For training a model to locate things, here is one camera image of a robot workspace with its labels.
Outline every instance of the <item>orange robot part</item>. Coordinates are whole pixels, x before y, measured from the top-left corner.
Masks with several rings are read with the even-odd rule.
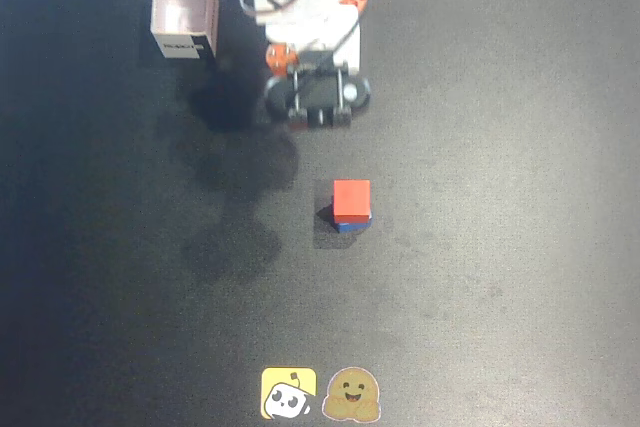
[[[266,60],[273,75],[283,77],[287,75],[289,65],[298,63],[298,54],[286,44],[271,44],[267,48]]]

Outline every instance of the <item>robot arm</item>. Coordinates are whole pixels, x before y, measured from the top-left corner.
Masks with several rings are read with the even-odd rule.
[[[300,127],[348,126],[369,102],[360,72],[360,19],[369,0],[253,0],[265,27],[268,110]]]

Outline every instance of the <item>black table surface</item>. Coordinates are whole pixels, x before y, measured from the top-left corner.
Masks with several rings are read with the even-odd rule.
[[[375,0],[369,112],[306,133],[220,2],[212,71],[150,0],[0,0],[0,423],[271,425],[291,366],[328,426],[358,366],[381,426],[640,425],[640,0]]]

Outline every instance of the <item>white cardboard box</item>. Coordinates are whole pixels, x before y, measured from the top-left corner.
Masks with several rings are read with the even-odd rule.
[[[152,0],[151,33],[168,59],[215,57],[218,0]]]

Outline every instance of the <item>white robot part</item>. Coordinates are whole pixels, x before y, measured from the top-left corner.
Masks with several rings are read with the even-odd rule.
[[[254,0],[259,13],[256,22],[265,26],[267,40],[273,44],[287,44],[296,51],[333,50],[358,20],[355,5],[342,5],[341,0],[296,0],[288,8],[289,0]],[[349,67],[349,74],[360,70],[360,29],[334,54],[334,64]]]
[[[272,419],[295,419],[311,410],[309,394],[289,384],[276,384],[265,401],[265,412]]]

